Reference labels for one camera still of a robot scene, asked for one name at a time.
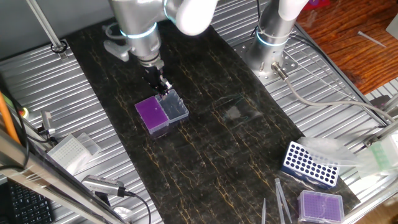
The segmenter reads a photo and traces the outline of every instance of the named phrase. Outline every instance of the wooden floor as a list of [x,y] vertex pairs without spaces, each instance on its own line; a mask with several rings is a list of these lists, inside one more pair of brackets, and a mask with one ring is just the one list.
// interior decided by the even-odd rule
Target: wooden floor
[[398,202],[393,205],[379,205],[356,224],[398,224]]
[[298,23],[367,94],[398,77],[398,40],[386,32],[397,13],[397,0],[331,0],[330,6],[303,11]]

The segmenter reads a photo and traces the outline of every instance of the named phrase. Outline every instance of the gray cable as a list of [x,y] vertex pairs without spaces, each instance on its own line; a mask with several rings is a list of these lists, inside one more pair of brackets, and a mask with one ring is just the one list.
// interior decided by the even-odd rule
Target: gray cable
[[390,122],[394,122],[394,119],[388,115],[386,112],[380,110],[379,108],[376,108],[374,106],[371,106],[367,103],[362,103],[362,102],[357,102],[357,101],[336,101],[336,102],[326,102],[326,103],[315,103],[308,101],[304,98],[302,98],[293,88],[292,84],[290,83],[289,80],[285,80],[287,86],[290,88],[292,93],[299,99],[301,102],[310,105],[310,106],[334,106],[334,105],[358,105],[358,106],[364,106],[366,108],[369,108],[370,110],[374,110],[380,114],[382,114],[385,118],[387,118]]
[[123,35],[112,35],[112,34],[110,33],[111,27],[112,27],[112,26],[115,26],[115,25],[117,25],[117,24],[118,24],[117,22],[114,22],[114,23],[110,24],[109,26],[107,26],[107,27],[105,28],[105,34],[106,34],[106,36],[108,36],[110,39],[114,39],[114,40],[124,40],[124,39],[126,39],[126,37],[123,36]]

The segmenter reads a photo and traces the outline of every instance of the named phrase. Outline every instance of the pipette tip box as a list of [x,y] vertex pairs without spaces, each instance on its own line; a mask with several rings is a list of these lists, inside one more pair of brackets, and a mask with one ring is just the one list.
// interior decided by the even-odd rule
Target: pipette tip box
[[304,146],[290,142],[281,170],[298,179],[330,189],[337,184],[340,168],[317,164]]
[[170,123],[174,123],[189,114],[182,99],[175,90],[170,90],[165,96],[152,96],[136,105],[149,134],[152,134]]
[[340,195],[304,190],[297,199],[300,222],[329,224],[344,222],[343,199]]

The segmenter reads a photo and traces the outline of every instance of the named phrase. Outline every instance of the purple tip box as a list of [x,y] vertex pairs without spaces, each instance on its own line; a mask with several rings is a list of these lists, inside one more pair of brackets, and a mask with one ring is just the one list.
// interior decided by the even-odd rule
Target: purple tip box
[[136,104],[136,109],[147,126],[149,134],[180,121],[189,114],[183,100],[175,90],[170,90],[165,96],[156,95],[141,101]]
[[169,118],[154,96],[137,103],[136,109],[147,126],[149,134],[169,125]]
[[343,199],[340,195],[303,190],[298,197],[300,222],[343,223]]

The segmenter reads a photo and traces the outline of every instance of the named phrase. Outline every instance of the bolt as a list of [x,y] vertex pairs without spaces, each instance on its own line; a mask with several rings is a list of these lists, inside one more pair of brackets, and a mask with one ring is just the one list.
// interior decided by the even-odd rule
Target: bolt
[[262,72],[263,69],[264,69],[264,62],[262,62],[261,65],[260,65],[260,72]]

